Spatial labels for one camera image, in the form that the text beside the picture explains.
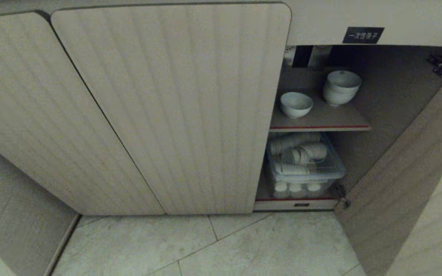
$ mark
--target cabinet door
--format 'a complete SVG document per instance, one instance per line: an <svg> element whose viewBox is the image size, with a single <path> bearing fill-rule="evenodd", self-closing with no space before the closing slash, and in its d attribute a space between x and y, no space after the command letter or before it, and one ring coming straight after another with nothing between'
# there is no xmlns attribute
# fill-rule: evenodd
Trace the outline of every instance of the cabinet door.
<svg viewBox="0 0 442 276"><path fill-rule="evenodd" d="M290 19L265 3L51 21L165 211L215 214L253 210Z"/></svg>
<svg viewBox="0 0 442 276"><path fill-rule="evenodd" d="M442 275L442 88L335 213L367 275Z"/></svg>
<svg viewBox="0 0 442 276"><path fill-rule="evenodd" d="M36 13L0 16L0 153L79 213L163 213Z"/></svg>

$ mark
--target clear plastic container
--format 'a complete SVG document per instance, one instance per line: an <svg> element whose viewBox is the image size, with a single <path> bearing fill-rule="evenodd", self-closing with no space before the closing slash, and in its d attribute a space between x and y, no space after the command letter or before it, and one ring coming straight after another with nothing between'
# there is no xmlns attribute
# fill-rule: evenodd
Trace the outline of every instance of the clear plastic container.
<svg viewBox="0 0 442 276"><path fill-rule="evenodd" d="M302 185L302 190L305 192L289 192L288 196L291 198L315 198L321 197L325 191L332 185L332 183L342 178L346 169L344 164L337 155L337 152L333 148L328 136L325 133L321 133L321 142L327 147L327 156L323 160L315 161L307 165L308 169L302 171L302 174L290 173L290 175L284 175L283 173L277 173L275 169L275 162L280 161L280 156L272 156L267 151L268 162L265 164L265 170L268 173L269 191L272 192L272 196L275 192L275 183L288 183L288 190L291 183L297 183ZM278 192L277 198L281 198L280 192Z"/></svg>

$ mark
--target tiled floor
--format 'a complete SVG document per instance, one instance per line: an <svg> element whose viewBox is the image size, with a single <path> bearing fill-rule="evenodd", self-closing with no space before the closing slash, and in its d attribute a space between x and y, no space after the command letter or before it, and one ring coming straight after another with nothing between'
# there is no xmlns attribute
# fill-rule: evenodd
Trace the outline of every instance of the tiled floor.
<svg viewBox="0 0 442 276"><path fill-rule="evenodd" d="M82 217L53 275L363 276L333 213Z"/></svg>

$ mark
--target cabinet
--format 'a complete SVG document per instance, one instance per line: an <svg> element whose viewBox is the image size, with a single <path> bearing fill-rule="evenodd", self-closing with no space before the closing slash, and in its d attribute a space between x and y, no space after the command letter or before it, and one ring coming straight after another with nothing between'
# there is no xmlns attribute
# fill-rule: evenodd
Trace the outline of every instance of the cabinet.
<svg viewBox="0 0 442 276"><path fill-rule="evenodd" d="M49 23L0 16L0 153L81 214L163 214Z"/></svg>
<svg viewBox="0 0 442 276"><path fill-rule="evenodd" d="M252 212L286 5L92 8L51 19L168 214Z"/></svg>

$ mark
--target label sign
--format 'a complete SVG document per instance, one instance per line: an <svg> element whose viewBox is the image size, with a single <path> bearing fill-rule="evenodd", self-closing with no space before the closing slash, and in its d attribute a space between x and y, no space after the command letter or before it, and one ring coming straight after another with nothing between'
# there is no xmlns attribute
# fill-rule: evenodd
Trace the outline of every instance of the label sign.
<svg viewBox="0 0 442 276"><path fill-rule="evenodd" d="M376 27L347 27L342 43L352 44L376 44L383 33L384 28Z"/></svg>

